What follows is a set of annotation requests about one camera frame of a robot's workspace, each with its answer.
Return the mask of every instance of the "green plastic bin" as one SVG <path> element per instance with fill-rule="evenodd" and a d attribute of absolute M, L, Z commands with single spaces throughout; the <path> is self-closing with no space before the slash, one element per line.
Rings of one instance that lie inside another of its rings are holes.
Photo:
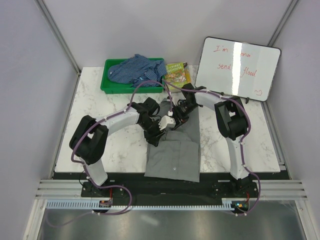
<path fill-rule="evenodd" d="M 127 59 L 107 59 L 104 64 L 103 76 L 101 81 L 100 89 L 104 91 L 106 94 L 132 94 L 135 90 L 135 87 L 131 87 L 132 83 L 123 84 L 110 81 L 108 78 L 108 70 L 111 66 L 122 63 Z M 163 58 L 149 58 L 151 61 L 156 60 L 164 60 Z M 154 93 L 162 93 L 162 86 L 153 86 L 153 87 L 143 87 L 141 86 L 137 90 L 137 94 L 154 94 Z"/>

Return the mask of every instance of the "red handwriting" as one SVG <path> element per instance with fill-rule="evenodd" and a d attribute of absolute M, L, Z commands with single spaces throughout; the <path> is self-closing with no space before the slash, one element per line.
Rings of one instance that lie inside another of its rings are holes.
<path fill-rule="evenodd" d="M 261 90 L 254 90 L 255 95 L 261 96 L 262 95 L 262 91 Z"/>
<path fill-rule="evenodd" d="M 218 52 L 218 51 L 228 52 L 228 48 L 224 48 L 224 46 L 222 46 L 222 49 L 220 49 L 220 45 L 217 45 L 217 46 L 216 46 L 216 50 L 214 50 L 213 52 Z M 240 53 L 240 56 L 241 56 L 241 57 L 250 58 L 250 57 L 251 57 L 251 54 L 246 53 L 246 52 L 241 52 L 241 53 Z"/>
<path fill-rule="evenodd" d="M 232 70 L 232 66 L 231 66 L 231 63 L 229 65 L 225 65 L 225 64 L 218 64 L 218 67 L 217 69 L 224 69 L 224 70 L 229 70 L 231 71 Z M 257 71 L 258 70 L 255 70 L 255 71 L 250 71 L 249 70 L 249 67 L 245 67 L 241 72 L 242 74 L 240 75 L 240 78 L 242 78 L 244 75 L 249 75 L 249 76 L 252 76 L 252 77 L 255 77 L 256 74 L 257 74 Z"/>

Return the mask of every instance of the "gray floor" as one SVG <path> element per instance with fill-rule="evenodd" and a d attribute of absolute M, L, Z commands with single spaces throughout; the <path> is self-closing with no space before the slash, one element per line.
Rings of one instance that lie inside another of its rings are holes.
<path fill-rule="evenodd" d="M 85 210 L 46 210 L 63 224 Z M 219 211 L 133 210 L 118 216 L 87 215 L 61 228 L 42 223 L 45 240 L 304 240 L 294 202 L 259 202 L 248 216 Z"/>

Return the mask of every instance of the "folded gray shirt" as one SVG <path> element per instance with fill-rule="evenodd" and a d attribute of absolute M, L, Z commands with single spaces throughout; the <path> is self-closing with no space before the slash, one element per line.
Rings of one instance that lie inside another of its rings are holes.
<path fill-rule="evenodd" d="M 168 113 L 170 103 L 160 104 L 159 116 Z M 199 182 L 200 176 L 199 111 L 189 114 L 189 120 L 172 131 L 166 129 L 157 147 L 148 144 L 145 177 Z"/>

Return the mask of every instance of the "whiteboard frame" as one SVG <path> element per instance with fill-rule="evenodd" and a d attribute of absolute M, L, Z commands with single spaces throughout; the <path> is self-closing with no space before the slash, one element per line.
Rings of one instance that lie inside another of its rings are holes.
<path fill-rule="evenodd" d="M 234 40 L 230 40 L 230 39 L 225 39 L 225 38 L 219 38 L 219 37 L 213 37 L 213 36 L 207 36 L 204 41 L 203 41 L 203 45 L 202 45 L 202 49 L 201 49 L 201 55 L 200 55 L 200 60 L 199 60 L 199 67 L 200 67 L 200 63 L 201 63 L 201 58 L 202 58 L 202 54 L 203 54 L 203 51 L 204 51 L 204 47 L 205 47 L 205 42 L 207 39 L 218 39 L 218 40 L 224 40 L 224 41 L 228 41 L 228 42 L 233 42 L 233 43 L 241 43 L 241 44 L 249 44 L 249 45 L 255 45 L 255 46 L 259 46 L 259 47 L 265 47 L 265 48 L 270 48 L 270 49 L 278 49 L 280 51 L 280 55 L 279 55 L 279 58 L 278 58 L 278 61 L 276 63 L 276 67 L 275 67 L 275 70 L 274 70 L 274 74 L 273 74 L 273 77 L 272 77 L 272 80 L 271 80 L 271 84 L 270 84 L 270 88 L 269 88 L 269 92 L 266 96 L 266 100 L 265 101 L 261 101 L 261 100 L 257 100 L 257 99 L 253 99 L 253 98 L 249 98 L 249 97 L 243 97 L 243 96 L 239 96 L 240 98 L 245 98 L 245 99 L 251 99 L 251 100 L 255 100 L 255 101 L 259 101 L 259 102 L 266 102 L 269 98 L 269 95 L 270 95 L 270 91 L 271 91 L 271 87 L 272 87 L 272 84 L 274 82 L 274 79 L 275 79 L 275 75 L 276 75 L 276 72 L 277 72 L 277 68 L 278 68 L 278 64 L 279 64 L 279 60 L 280 60 L 280 57 L 282 55 L 282 51 L 280 48 L 278 47 L 273 47 L 273 46 L 265 46 L 265 45 L 261 45 L 261 44 L 254 44 L 254 43 L 248 43 L 248 42 L 243 42 L 243 41 L 234 41 Z M 196 76 L 195 76 L 195 81 L 194 81 L 194 86 L 197 87 L 197 77 L 198 77 L 198 71 L 199 71 L 199 67 L 196 71 Z M 228 95 L 228 96 L 237 96 L 237 95 L 231 95 L 231 94 L 226 94 L 224 92 L 217 92 L 217 91 L 214 91 L 212 90 L 212 92 L 215 92 L 215 93 L 219 93 L 219 94 L 223 94 L 223 95 Z"/>

